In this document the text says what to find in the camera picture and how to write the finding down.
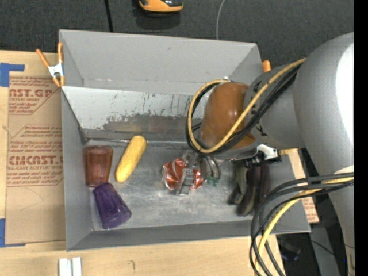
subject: cardboard box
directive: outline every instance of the cardboard box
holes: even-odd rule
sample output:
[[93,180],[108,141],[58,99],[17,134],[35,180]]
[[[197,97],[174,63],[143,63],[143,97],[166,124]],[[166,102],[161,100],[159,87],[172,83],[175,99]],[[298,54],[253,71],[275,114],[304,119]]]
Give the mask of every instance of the cardboard box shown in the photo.
[[[46,53],[51,64],[54,53]],[[10,72],[6,110],[6,244],[65,239],[60,89],[35,52],[0,51]]]
[[[251,43],[61,30],[66,86],[62,94],[67,250],[247,236],[251,216],[227,204],[233,168],[221,164],[217,187],[175,196],[161,168],[188,149],[183,125],[191,96],[204,83],[229,77],[251,83],[262,64]],[[199,105],[196,117],[203,114]],[[117,183],[114,171],[129,139],[143,134],[148,147],[133,174]],[[113,147],[109,182],[132,211],[125,224],[101,227],[92,189],[85,184],[83,147]],[[272,167],[273,184],[294,179],[288,157]],[[275,232],[306,232],[297,204]]]

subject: black cable on floor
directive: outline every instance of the black cable on floor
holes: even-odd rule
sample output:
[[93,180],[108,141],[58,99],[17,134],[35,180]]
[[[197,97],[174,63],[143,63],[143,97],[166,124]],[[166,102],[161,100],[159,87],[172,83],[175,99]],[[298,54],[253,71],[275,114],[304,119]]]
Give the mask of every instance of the black cable on floor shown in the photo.
[[113,33],[114,32],[114,29],[113,29],[113,20],[111,18],[109,0],[103,0],[103,1],[105,3],[106,15],[108,17],[109,30],[110,30],[110,33]]

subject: dark pliers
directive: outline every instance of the dark pliers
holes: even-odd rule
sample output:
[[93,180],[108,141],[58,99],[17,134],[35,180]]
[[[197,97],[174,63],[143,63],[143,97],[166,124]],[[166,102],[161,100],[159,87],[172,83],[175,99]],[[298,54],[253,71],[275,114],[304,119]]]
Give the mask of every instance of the dark pliers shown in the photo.
[[242,161],[236,162],[235,177],[237,185],[229,203],[237,205],[239,215],[247,216],[270,192],[270,165],[266,162],[247,169]]

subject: yellow banana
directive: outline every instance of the yellow banana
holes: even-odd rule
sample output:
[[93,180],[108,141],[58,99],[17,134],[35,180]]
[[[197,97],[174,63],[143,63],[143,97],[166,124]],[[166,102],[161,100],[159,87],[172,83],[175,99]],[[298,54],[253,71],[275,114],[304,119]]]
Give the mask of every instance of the yellow banana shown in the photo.
[[116,168],[115,178],[117,182],[121,183],[128,179],[141,159],[146,146],[147,141],[143,136],[134,136],[130,140]]

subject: cardboard sheet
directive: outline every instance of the cardboard sheet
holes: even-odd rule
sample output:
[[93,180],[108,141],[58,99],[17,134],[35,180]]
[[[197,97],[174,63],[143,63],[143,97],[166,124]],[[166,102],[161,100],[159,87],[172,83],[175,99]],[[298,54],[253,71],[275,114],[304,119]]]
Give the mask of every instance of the cardboard sheet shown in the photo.
[[0,86],[0,219],[5,217],[9,88]]
[[[45,55],[55,64],[55,54]],[[1,51],[0,58],[25,65],[10,72],[5,243],[63,240],[60,90],[35,52]]]

